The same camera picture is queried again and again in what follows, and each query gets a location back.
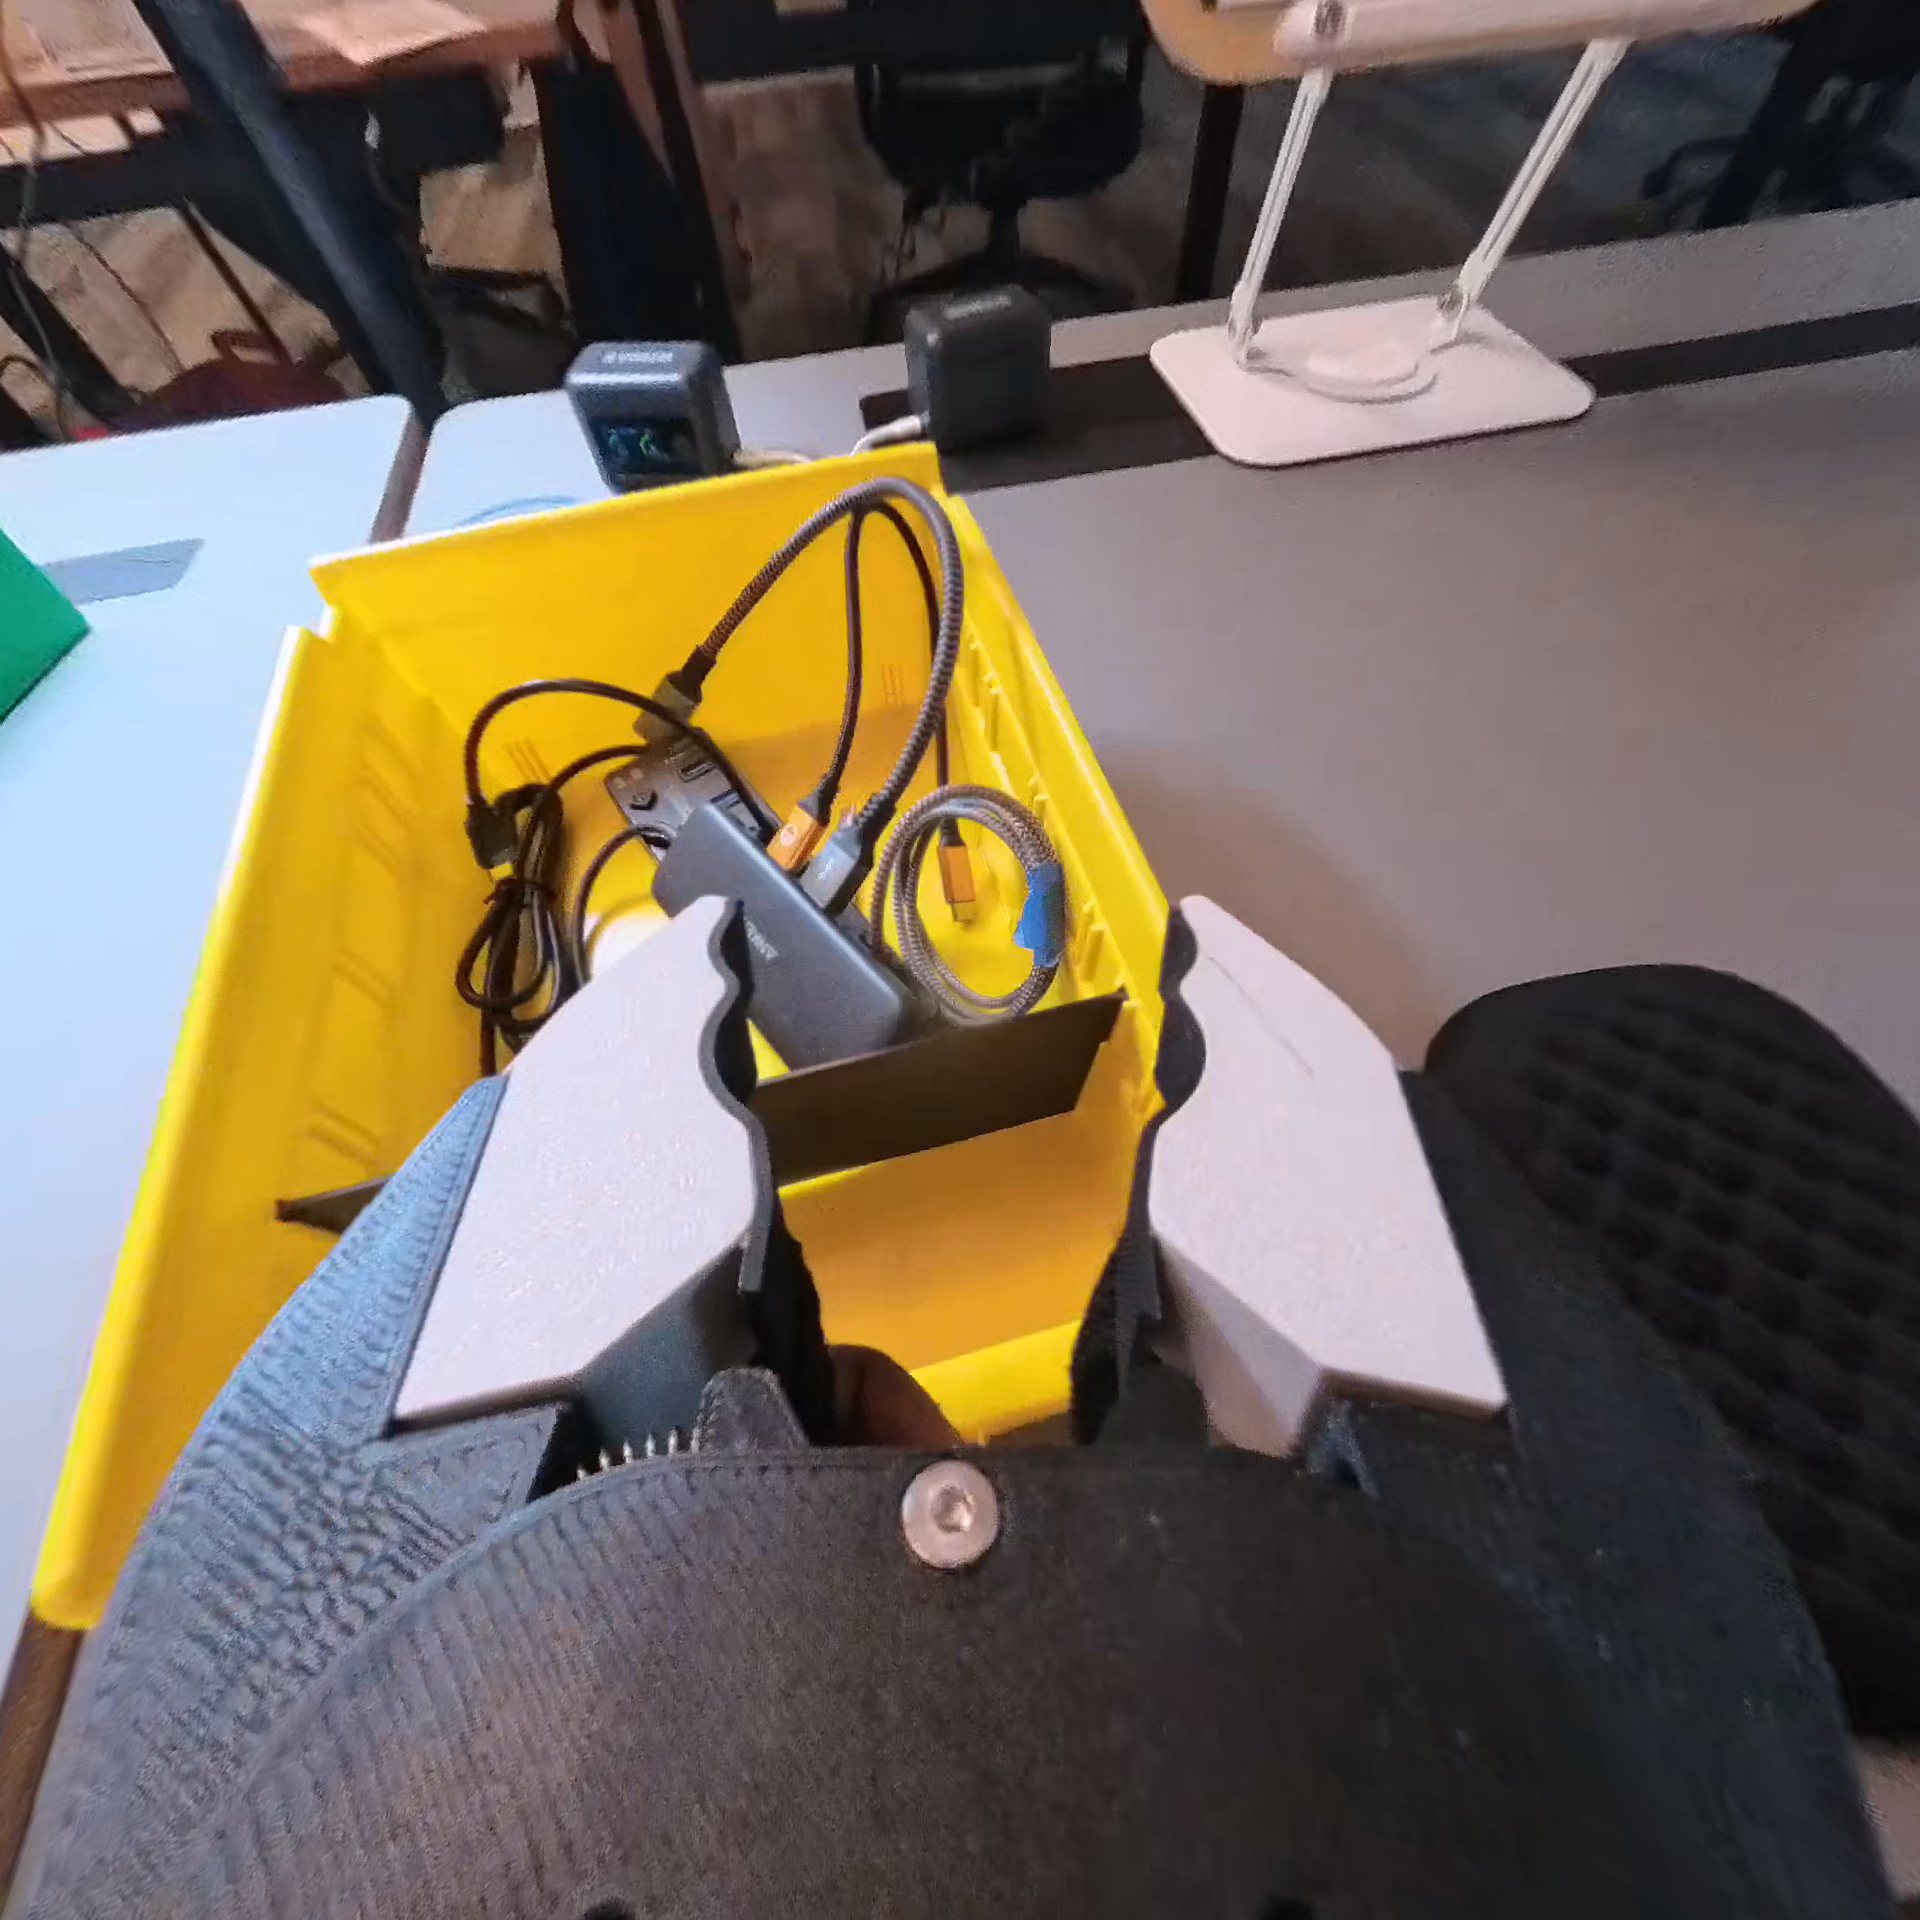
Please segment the grey USB hub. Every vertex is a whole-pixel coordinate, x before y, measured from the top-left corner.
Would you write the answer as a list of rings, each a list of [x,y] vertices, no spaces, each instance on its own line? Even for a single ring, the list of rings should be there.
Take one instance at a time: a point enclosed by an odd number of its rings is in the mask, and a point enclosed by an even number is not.
[[[750,1024],[781,1067],[834,1067],[924,1031],[911,982],[827,916],[716,803],[696,803],[658,865],[658,904],[675,922],[702,900],[741,913]]]

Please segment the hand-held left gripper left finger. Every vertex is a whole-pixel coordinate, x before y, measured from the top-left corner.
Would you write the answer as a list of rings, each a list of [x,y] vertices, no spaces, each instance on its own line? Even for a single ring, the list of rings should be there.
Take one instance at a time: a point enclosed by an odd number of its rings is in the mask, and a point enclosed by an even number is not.
[[[750,927],[710,897],[576,988],[516,1067],[450,1233],[396,1424],[570,1404],[596,1445],[694,1436],[759,1371],[837,1436],[822,1302],[750,1110]]]

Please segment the black bin divider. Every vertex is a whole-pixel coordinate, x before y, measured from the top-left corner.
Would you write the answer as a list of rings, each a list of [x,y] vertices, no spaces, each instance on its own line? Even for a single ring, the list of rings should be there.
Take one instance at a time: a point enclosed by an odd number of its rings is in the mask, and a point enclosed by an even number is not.
[[[497,1075],[469,1200],[507,1236],[596,1233],[694,1272],[756,1233],[756,1214],[827,1169],[905,1161],[1074,1112],[1122,997],[1074,997],[1006,1024],[798,1067],[756,1086],[732,977],[688,969],[665,1011],[596,982]]]

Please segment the black charger block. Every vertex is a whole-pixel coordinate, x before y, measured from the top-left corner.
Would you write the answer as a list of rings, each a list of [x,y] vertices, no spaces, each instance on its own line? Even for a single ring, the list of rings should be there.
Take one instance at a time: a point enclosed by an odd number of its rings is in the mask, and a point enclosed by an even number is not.
[[[914,304],[898,323],[911,417],[934,455],[980,455],[1042,433],[1049,313],[1025,288]]]

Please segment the black office chair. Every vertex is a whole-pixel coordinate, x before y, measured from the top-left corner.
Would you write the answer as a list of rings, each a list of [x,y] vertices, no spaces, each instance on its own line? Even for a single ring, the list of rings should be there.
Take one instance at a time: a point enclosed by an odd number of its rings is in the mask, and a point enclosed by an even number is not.
[[[920,304],[1001,288],[1042,296],[1044,317],[1096,317],[1135,304],[1120,279],[1031,251],[1022,214],[1042,198],[1095,198],[1135,165],[1147,44],[1138,6],[1120,6],[1111,25],[1079,32],[1074,50],[1042,63],[855,70],[856,129],[898,187],[896,259],[865,309],[868,342],[896,339]],[[988,219],[984,245],[905,273],[914,228],[964,204]]]

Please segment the black charger with screen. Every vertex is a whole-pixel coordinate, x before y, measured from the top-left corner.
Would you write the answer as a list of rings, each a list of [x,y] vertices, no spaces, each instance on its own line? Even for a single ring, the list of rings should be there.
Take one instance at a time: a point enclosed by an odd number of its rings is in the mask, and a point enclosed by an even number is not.
[[[741,425],[712,342],[588,342],[564,393],[616,493],[716,480],[741,466]]]

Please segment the yellow plastic bin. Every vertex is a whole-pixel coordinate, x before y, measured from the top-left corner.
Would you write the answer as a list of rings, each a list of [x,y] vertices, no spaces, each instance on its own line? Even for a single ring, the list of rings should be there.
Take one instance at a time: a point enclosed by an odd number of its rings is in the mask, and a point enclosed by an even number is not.
[[[29,1612],[93,1627],[192,1424],[330,1255],[278,1200],[391,1174],[478,1075],[459,953],[483,913],[463,832],[474,714],[547,675],[658,693],[763,557],[856,480],[932,487],[970,567],[952,763],[1062,852],[1044,1011],[1122,994],[1069,1121],[781,1174],[834,1342],[898,1358],[970,1436],[1069,1409],[1069,1352],[1155,1110],[1164,889],[932,445],[469,524],[314,567],[180,1015],[150,1161],[60,1458]]]

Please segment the black mesh wrist rest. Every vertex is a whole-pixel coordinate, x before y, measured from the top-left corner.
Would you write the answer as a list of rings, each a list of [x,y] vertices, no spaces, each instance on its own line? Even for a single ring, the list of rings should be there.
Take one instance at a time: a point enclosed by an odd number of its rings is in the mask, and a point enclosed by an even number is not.
[[[1920,1124],[1784,994],[1604,969],[1423,1067],[1583,1233],[1745,1445],[1848,1719],[1920,1734]]]

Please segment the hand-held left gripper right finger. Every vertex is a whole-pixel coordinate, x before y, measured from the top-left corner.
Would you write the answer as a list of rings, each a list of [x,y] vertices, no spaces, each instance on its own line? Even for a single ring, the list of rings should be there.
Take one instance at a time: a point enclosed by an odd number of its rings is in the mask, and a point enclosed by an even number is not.
[[[1161,955],[1161,1110],[1069,1361],[1084,1445],[1304,1450],[1332,1399],[1507,1404],[1391,1046],[1208,897]]]

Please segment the green plastic bin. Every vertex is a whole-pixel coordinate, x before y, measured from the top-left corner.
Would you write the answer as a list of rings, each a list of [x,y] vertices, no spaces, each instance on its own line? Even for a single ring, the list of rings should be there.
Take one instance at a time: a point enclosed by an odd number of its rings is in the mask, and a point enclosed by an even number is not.
[[[12,718],[82,637],[82,611],[0,538],[0,718]]]

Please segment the wooden top desk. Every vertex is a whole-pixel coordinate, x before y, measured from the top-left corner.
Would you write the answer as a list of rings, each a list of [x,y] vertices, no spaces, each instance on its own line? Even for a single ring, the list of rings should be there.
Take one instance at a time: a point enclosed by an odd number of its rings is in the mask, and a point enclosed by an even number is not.
[[[534,85],[564,296],[588,339],[741,352],[741,207],[681,6],[7,6],[7,323],[50,401],[132,387],[27,288],[12,241],[186,207],[335,323],[375,393],[450,412],[419,178],[497,154]]]

